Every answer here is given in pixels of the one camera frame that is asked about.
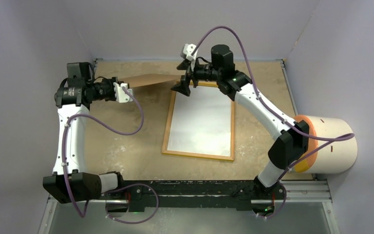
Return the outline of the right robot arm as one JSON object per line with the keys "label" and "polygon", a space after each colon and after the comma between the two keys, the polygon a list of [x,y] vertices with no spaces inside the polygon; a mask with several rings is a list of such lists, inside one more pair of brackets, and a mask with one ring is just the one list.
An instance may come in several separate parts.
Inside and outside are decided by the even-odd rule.
{"label": "right robot arm", "polygon": [[204,64],[197,60],[196,48],[194,44],[183,46],[183,61],[177,70],[185,74],[171,90],[188,97],[191,85],[214,81],[221,93],[246,108],[265,127],[274,143],[268,151],[267,165],[254,179],[254,192],[257,197],[266,198],[290,163],[306,152],[310,127],[304,120],[297,122],[279,110],[255,88],[251,77],[235,68],[233,52],[227,45],[213,46],[211,61]]}

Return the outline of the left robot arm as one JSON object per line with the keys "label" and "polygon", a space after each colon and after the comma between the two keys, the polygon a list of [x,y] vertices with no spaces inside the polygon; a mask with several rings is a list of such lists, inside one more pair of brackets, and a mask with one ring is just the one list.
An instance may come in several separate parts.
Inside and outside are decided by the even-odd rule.
{"label": "left robot arm", "polygon": [[107,192],[121,199],[126,192],[118,172],[95,175],[85,164],[86,117],[95,100],[114,100],[116,79],[95,81],[94,67],[89,62],[67,64],[67,77],[54,94],[59,118],[59,141],[51,176],[43,178],[43,188],[61,204],[98,199]]}

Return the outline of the brown backing board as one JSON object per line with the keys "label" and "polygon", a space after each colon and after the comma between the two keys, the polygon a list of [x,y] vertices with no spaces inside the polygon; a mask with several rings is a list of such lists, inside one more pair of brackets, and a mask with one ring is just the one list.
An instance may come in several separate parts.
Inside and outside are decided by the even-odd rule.
{"label": "brown backing board", "polygon": [[148,86],[168,81],[179,80],[181,75],[168,74],[144,74],[127,78],[119,78],[119,81],[127,83],[130,88]]}

